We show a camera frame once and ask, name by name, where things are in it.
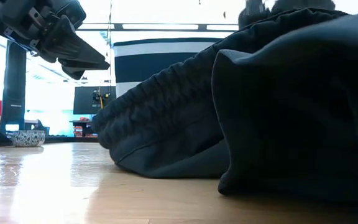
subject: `dark fabric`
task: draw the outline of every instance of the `dark fabric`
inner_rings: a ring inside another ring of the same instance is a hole
[[[284,12],[170,66],[98,112],[93,129],[100,144],[119,167],[146,177],[220,177],[229,166],[229,151],[211,92],[218,51],[256,52],[290,31],[344,15],[321,9]]]
[[[358,203],[358,15],[255,54],[220,51],[212,89],[230,152],[222,194],[263,188]]]

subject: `striped object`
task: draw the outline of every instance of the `striped object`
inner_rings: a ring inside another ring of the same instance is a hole
[[[194,56],[219,40],[173,38],[114,43],[117,97],[153,74]]]

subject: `computer monitor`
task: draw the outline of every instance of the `computer monitor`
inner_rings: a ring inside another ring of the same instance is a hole
[[[96,94],[99,95],[99,89],[102,101],[100,101],[98,97],[95,98]],[[100,110],[102,104],[103,106],[106,106],[115,98],[115,86],[75,87],[73,114],[96,114]]]

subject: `wooden table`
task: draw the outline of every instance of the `wooden table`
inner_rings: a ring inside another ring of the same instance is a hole
[[[227,198],[217,185],[128,174],[97,143],[0,147],[0,223],[358,223],[358,209]]]

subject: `patterned bowl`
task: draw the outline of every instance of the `patterned bowl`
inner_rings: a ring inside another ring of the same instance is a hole
[[[16,147],[39,147],[45,142],[45,131],[15,131],[12,143]]]

